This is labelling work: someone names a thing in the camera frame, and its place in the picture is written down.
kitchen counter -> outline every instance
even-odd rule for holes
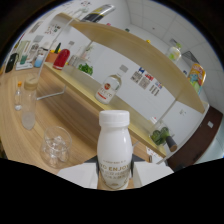
[[[70,158],[65,167],[82,164],[96,156],[100,133],[99,111],[68,87],[62,95],[37,101],[36,123],[32,130],[26,130],[22,126],[21,111],[14,109],[14,93],[18,81],[24,82],[27,73],[33,72],[38,73],[39,68],[19,71],[13,69],[0,76],[0,136],[8,159],[57,174],[59,169],[46,165],[39,154],[44,131],[49,126],[63,127],[72,137]],[[63,82],[55,78],[48,69],[42,69],[37,97],[61,92],[63,88]],[[149,162],[149,155],[142,143],[135,147],[134,154]],[[131,181],[128,188],[133,188]]]

plastic bottle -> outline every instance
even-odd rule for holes
[[[181,58],[181,45],[179,43],[176,43],[176,47],[170,47],[168,51],[166,52],[166,56],[173,61],[175,64],[178,62],[178,60]]]
[[[121,77],[126,73],[128,68],[121,65],[117,74],[108,76],[101,87],[96,92],[96,99],[103,104],[108,104],[121,87]]]
[[[92,11],[91,13],[89,13],[88,15],[86,15],[81,22],[99,22],[102,18],[104,18],[106,15],[108,15],[109,13],[113,12],[116,9],[115,6],[110,5],[110,4],[106,4],[103,5],[97,9],[95,9],[94,11]]]
[[[58,54],[56,60],[54,61],[53,68],[56,68],[58,70],[62,70],[64,67],[67,59],[70,56],[70,48],[74,44],[73,41],[70,41],[68,44],[68,47],[61,50],[60,53]]]
[[[28,77],[24,83],[22,95],[22,124],[24,128],[31,130],[35,124],[36,89],[38,79]]]
[[[36,59],[35,63],[34,63],[34,67],[39,68],[41,66],[42,62],[43,62],[43,59],[44,59],[44,55],[43,54],[39,54],[37,56],[37,59]]]
[[[21,106],[21,96],[22,96],[21,86],[22,86],[22,82],[19,81],[17,86],[18,86],[18,88],[15,92],[15,110],[21,110],[21,108],[22,108],[22,106]]]
[[[130,114],[124,110],[106,110],[99,114],[101,131],[97,158],[105,190],[123,190],[128,186],[133,147],[128,131]]]

drinking glass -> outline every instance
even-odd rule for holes
[[[71,136],[62,127],[49,127],[44,132],[40,148],[43,161],[53,168],[62,168],[69,159]]]

green plant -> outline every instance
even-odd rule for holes
[[[79,65],[79,70],[82,71],[82,72],[85,72],[89,75],[93,74],[93,67],[92,66],[90,67],[87,63],[85,65],[80,64]]]

shelf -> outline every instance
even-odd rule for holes
[[[57,16],[67,20],[72,19],[65,13]],[[170,59],[151,44],[124,30],[104,24],[80,22],[75,19],[70,26],[91,41],[104,45],[143,67],[153,74],[177,101],[204,113],[203,104],[187,78]]]
[[[99,111],[102,110],[127,110],[130,112],[130,125],[129,132],[138,141],[149,147],[163,158],[166,156],[165,149],[160,146],[158,147],[149,138],[149,129],[152,127],[152,123],[146,120],[141,114],[134,110],[125,101],[120,99],[118,96],[114,96],[110,104],[105,105],[100,103],[95,98],[95,93],[100,87],[100,83],[91,78],[89,75],[83,73],[73,66],[65,66],[63,70],[57,70],[52,67],[52,63],[45,62],[46,67],[55,77],[65,83],[69,88],[91,104],[94,108]]]

